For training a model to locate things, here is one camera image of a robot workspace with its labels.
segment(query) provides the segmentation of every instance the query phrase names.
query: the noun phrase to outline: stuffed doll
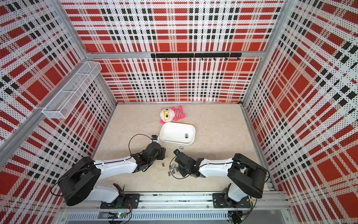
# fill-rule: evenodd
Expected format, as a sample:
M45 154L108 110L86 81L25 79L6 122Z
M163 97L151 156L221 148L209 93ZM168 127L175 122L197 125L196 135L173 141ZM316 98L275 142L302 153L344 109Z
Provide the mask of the stuffed doll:
M164 124L165 122L171 122L172 120L177 121L178 119L183 119L185 115L183 114L183 107L179 106L178 109L175 107L163 108L160 111L160 122Z

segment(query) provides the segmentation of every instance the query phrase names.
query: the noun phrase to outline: wire mesh basket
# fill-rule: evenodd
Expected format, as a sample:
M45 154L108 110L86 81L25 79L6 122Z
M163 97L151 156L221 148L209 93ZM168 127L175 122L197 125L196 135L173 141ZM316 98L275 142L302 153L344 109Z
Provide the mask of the wire mesh basket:
M99 62L84 62L74 76L42 110L48 118L66 119L101 71Z

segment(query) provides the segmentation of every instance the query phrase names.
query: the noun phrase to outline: perforated panel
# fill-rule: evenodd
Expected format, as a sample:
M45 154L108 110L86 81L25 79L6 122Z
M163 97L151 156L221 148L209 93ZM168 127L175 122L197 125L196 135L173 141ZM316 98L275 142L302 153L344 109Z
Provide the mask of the perforated panel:
M82 60L48 1L0 2L0 145Z
M240 102L259 58L96 60L118 102Z
M89 52L262 51L281 1L61 0Z
M297 1L248 112L299 222L358 222L358 1Z
M53 184L91 156L113 106L94 80L67 119L45 118L0 172L1 223L51 223L63 202ZM53 190L60 194L58 186Z

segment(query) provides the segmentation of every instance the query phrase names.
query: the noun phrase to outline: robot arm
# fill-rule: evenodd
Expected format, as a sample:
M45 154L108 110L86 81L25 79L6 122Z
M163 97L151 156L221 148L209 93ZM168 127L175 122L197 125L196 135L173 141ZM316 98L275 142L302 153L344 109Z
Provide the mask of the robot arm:
M158 137L153 135L152 142L145 150L125 158L107 161L93 161L89 156L82 158L60 177L58 186L68 206L83 200L111 203L124 192L116 184L103 186L97 181L122 173L145 172L155 160L164 158L165 148L158 143Z
M247 195L262 198L266 178L266 169L243 156L235 154L225 160L198 158L196 161L178 149L174 151L175 162L179 165L180 174L185 177L227 176L235 186L228 189L228 200L234 204Z

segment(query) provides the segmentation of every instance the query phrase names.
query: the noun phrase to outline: white tray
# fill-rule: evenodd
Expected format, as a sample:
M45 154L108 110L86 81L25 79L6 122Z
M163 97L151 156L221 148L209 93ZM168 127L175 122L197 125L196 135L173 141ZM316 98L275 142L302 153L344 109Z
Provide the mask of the white tray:
M159 139L164 142L189 145L195 139L195 128L190 124L167 122L160 130Z

